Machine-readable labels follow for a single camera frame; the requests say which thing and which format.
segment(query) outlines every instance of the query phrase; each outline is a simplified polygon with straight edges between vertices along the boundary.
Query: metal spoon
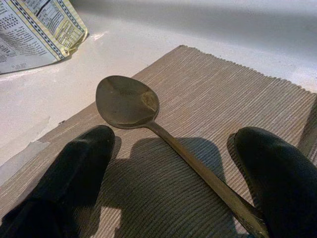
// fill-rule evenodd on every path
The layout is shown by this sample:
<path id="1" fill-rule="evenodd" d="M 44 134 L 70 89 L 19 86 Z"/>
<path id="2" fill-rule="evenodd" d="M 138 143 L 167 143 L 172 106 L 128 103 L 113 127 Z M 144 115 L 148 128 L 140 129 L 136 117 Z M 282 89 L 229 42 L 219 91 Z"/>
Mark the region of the metal spoon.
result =
<path id="1" fill-rule="evenodd" d="M 96 104 L 100 115 L 110 125 L 123 129 L 146 127 L 164 139 L 227 204 L 249 233 L 257 238 L 269 237 L 259 212 L 154 122 L 159 112 L 159 99 L 151 88 L 132 78 L 110 76 L 99 83 Z"/>

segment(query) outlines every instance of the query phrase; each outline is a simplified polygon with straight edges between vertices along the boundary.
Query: white surface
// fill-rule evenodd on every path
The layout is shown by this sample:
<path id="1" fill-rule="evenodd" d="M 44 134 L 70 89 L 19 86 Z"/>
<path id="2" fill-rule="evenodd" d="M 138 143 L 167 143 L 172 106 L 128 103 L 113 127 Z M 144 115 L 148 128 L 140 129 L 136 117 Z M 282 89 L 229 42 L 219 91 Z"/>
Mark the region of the white surface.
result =
<path id="1" fill-rule="evenodd" d="M 71 59 L 0 75 L 0 165 L 178 45 L 317 92 L 317 0 L 73 0 L 90 36 Z"/>
<path id="2" fill-rule="evenodd" d="M 49 144 L 49 142 L 32 142 L 23 151 L 13 156 L 0 166 L 0 186 L 15 175 L 15 173 L 18 172 L 28 161 L 34 159 L 38 153 L 48 147 Z"/>

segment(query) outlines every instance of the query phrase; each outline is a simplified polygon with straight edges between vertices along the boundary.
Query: beige placemat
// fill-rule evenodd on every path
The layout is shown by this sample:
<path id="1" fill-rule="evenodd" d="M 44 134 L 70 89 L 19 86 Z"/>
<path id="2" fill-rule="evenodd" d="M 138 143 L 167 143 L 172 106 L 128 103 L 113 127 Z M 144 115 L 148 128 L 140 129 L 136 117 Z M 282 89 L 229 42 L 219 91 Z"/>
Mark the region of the beige placemat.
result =
<path id="1" fill-rule="evenodd" d="M 229 136 L 239 128 L 265 128 L 307 154 L 314 147 L 310 159 L 317 163 L 317 97 L 299 86 L 186 46 L 134 78 L 157 93 L 157 122 L 251 203 L 228 152 Z M 41 141 L 51 144 L 0 188 L 0 216 L 68 141 L 97 124 L 104 121 L 93 103 L 45 135 Z M 151 131 L 114 132 L 116 158 L 106 170 L 86 237 L 248 237 L 215 193 Z"/>

